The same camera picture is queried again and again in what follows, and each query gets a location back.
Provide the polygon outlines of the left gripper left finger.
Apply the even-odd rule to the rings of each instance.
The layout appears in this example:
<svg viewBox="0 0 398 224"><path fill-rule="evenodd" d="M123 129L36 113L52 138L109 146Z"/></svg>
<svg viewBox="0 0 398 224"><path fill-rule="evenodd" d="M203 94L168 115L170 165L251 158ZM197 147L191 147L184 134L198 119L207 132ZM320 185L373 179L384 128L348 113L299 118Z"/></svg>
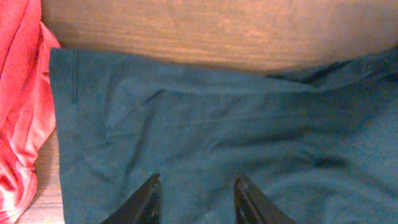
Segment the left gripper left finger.
<svg viewBox="0 0 398 224"><path fill-rule="evenodd" d="M161 224L160 175L151 175L112 215L101 224Z"/></svg>

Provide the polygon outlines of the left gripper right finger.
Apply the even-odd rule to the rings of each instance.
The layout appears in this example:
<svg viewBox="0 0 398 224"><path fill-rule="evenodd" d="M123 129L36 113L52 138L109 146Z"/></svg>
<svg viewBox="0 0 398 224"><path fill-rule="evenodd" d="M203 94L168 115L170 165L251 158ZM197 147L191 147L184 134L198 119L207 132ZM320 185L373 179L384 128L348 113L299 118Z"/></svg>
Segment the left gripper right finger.
<svg viewBox="0 0 398 224"><path fill-rule="evenodd" d="M236 224L295 224L245 175L234 181Z"/></svg>

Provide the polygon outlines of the black Nike t-shirt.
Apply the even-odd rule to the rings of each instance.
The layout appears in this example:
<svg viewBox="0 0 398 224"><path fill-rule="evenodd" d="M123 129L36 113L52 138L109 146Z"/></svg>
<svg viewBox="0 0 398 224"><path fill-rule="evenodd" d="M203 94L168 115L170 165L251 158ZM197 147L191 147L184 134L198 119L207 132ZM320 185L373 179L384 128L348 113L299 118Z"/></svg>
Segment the black Nike t-shirt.
<svg viewBox="0 0 398 224"><path fill-rule="evenodd" d="M256 77L53 49L66 223L151 175L163 223L233 223L244 174L297 223L397 222L397 50Z"/></svg>

